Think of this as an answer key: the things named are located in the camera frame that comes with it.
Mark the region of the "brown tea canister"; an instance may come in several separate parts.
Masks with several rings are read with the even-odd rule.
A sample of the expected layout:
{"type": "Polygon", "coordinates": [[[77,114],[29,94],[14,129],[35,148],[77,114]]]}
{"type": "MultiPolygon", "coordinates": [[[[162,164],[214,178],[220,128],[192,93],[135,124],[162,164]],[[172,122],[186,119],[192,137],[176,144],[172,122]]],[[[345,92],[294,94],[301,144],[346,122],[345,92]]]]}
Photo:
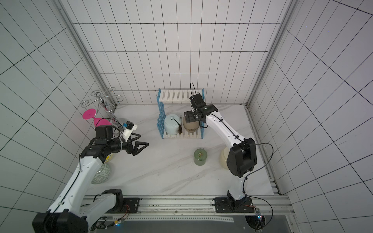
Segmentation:
{"type": "Polygon", "coordinates": [[[183,117],[183,126],[188,133],[194,133],[200,128],[198,121],[187,123],[185,117],[183,117]]]}

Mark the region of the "blue white wooden shelf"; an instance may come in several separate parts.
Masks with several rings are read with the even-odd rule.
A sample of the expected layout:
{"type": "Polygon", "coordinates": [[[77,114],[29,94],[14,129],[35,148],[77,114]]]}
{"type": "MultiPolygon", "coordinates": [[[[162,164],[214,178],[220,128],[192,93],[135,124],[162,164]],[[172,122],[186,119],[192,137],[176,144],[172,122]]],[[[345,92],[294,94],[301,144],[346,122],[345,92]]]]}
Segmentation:
{"type": "Polygon", "coordinates": [[[159,89],[156,93],[156,100],[159,109],[159,115],[157,119],[157,128],[162,139],[203,139],[204,138],[204,128],[198,128],[196,132],[188,132],[183,124],[183,117],[185,110],[180,111],[165,111],[166,105],[187,105],[190,103],[189,97],[191,96],[191,91],[187,89],[159,89]],[[165,119],[168,115],[177,115],[180,118],[180,124],[182,126],[182,133],[177,133],[175,135],[169,134],[166,130],[165,119]]]}

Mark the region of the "cream tea canister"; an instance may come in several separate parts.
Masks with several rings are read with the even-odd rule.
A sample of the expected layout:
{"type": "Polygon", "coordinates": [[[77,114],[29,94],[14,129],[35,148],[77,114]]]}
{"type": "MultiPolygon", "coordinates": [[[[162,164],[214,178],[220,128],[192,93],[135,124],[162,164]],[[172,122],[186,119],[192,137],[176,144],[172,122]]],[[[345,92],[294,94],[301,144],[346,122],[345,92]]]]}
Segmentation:
{"type": "Polygon", "coordinates": [[[219,156],[219,163],[221,167],[225,170],[229,170],[227,166],[227,159],[228,159],[229,151],[230,149],[226,147],[221,151],[220,156],[219,156]]]}

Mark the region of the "green tea canister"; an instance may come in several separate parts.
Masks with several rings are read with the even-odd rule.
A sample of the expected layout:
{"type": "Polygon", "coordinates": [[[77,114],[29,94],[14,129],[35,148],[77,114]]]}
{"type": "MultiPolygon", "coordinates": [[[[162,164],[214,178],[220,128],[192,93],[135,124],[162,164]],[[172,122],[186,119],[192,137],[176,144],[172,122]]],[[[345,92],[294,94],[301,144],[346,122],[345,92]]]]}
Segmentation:
{"type": "Polygon", "coordinates": [[[207,160],[207,152],[204,149],[197,149],[194,152],[194,163],[197,166],[203,166],[207,160]]]}

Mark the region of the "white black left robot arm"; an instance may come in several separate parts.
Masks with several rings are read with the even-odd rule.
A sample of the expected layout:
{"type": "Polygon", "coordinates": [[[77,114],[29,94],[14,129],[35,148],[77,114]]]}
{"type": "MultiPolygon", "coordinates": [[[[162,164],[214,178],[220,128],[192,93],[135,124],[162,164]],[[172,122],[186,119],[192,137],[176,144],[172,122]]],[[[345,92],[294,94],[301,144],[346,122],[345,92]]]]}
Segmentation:
{"type": "Polygon", "coordinates": [[[32,226],[36,233],[87,233],[106,213],[128,214],[130,205],[120,189],[110,189],[82,206],[85,194],[107,157],[122,150],[133,156],[148,147],[135,133],[137,125],[128,121],[119,136],[113,125],[97,126],[96,136],[79,155],[79,163],[56,201],[44,213],[38,213],[32,226]]]}

